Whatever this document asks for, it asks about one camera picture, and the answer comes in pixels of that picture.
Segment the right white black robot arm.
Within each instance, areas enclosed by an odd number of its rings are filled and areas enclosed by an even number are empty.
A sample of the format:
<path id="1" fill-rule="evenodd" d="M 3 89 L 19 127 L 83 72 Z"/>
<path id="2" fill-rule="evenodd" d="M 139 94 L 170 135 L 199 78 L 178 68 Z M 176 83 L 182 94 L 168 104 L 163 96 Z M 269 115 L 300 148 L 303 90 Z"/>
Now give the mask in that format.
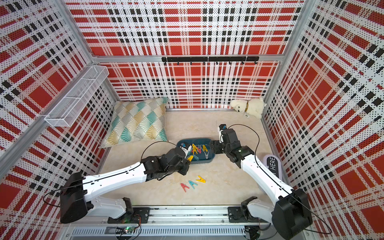
<path id="1" fill-rule="evenodd" d="M 293 189 L 272 173 L 248 146 L 242 146 L 233 129 L 218 127 L 219 139 L 211 142 L 215 154 L 225 154 L 250 175 L 270 198 L 271 203 L 253 199 L 245 203 L 246 214 L 274 225 L 277 233 L 290 240 L 313 223 L 307 194 Z"/>

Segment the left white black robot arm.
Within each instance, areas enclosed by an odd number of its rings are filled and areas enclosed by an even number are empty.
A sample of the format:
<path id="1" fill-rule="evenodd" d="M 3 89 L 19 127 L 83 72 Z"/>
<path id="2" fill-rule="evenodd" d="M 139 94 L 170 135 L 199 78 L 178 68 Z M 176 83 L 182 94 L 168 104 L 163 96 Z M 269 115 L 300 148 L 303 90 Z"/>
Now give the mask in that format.
<path id="1" fill-rule="evenodd" d="M 103 195 L 128 185 L 160 181 L 173 173 L 186 175 L 191 150 L 191 145 L 182 144 L 166 154 L 147 157 L 116 171 L 86 177 L 81 173 L 72 174 L 60 193 L 61 223 L 73 223 L 86 216 L 131 217 L 134 210 L 129 198 L 114 200 Z"/>

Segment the teal plastic storage box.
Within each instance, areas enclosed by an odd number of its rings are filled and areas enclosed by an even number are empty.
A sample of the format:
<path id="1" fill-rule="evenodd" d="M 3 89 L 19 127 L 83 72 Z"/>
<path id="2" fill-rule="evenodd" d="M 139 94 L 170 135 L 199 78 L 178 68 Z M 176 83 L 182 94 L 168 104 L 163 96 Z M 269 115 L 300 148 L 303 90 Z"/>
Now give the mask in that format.
<path id="1" fill-rule="evenodd" d="M 178 141 L 177 146 L 189 144 L 192 147 L 187 155 L 187 159 L 191 159 L 191 164 L 207 164 L 215 158 L 210 143 L 211 139 L 209 138 L 191 138 Z"/>

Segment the white plush dog toy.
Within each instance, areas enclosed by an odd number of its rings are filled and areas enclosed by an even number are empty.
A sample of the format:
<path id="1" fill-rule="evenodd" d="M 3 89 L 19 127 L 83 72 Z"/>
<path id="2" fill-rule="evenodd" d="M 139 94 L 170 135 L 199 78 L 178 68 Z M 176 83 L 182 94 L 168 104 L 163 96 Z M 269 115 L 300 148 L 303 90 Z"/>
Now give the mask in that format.
<path id="1" fill-rule="evenodd" d="M 246 100 L 231 100 L 230 107 L 236 112 L 244 114 L 247 118 L 253 116 L 257 119 L 262 118 L 262 113 L 267 104 L 263 98 Z"/>

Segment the patterned teal yellow pillow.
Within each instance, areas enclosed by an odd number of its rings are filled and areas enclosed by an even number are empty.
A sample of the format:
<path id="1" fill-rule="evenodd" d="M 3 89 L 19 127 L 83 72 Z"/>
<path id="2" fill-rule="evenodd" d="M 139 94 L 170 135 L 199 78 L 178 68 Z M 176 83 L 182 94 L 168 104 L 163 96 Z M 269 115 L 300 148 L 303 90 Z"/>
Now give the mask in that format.
<path id="1" fill-rule="evenodd" d="M 166 106 L 169 98 L 162 97 L 138 102 L 117 101 L 111 125 L 101 148 L 141 140 L 167 141 Z"/>

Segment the green circuit board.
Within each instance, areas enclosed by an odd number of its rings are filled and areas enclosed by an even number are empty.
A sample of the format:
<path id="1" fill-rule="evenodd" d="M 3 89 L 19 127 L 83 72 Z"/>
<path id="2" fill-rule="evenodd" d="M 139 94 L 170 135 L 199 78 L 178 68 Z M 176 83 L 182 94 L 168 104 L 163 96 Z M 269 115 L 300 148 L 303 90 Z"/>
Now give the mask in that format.
<path id="1" fill-rule="evenodd" d="M 130 235 L 135 232 L 136 227 L 116 227 L 117 235 Z"/>

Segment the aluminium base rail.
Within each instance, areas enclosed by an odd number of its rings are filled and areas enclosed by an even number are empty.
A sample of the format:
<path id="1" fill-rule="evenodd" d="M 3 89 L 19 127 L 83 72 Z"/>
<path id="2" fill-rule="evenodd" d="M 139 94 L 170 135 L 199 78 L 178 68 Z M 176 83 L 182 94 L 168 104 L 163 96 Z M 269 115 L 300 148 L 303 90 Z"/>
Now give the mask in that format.
<path id="1" fill-rule="evenodd" d="M 248 220 L 239 205 L 135 206 L 135 217 L 123 221 L 85 217 L 64 226 L 61 240 L 187 240 L 239 239 L 251 234 L 261 240 L 281 240 L 274 225 Z M 130 235 L 117 235 L 116 227 L 136 227 Z"/>

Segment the black wall hook rail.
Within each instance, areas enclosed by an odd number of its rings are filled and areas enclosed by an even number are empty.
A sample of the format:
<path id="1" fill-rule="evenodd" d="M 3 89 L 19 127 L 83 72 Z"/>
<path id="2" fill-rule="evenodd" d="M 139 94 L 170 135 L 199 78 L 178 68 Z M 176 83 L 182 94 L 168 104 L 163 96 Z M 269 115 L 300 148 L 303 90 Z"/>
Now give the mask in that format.
<path id="1" fill-rule="evenodd" d="M 205 62 L 258 62 L 259 56 L 244 57 L 162 57 L 163 63 L 205 63 Z"/>

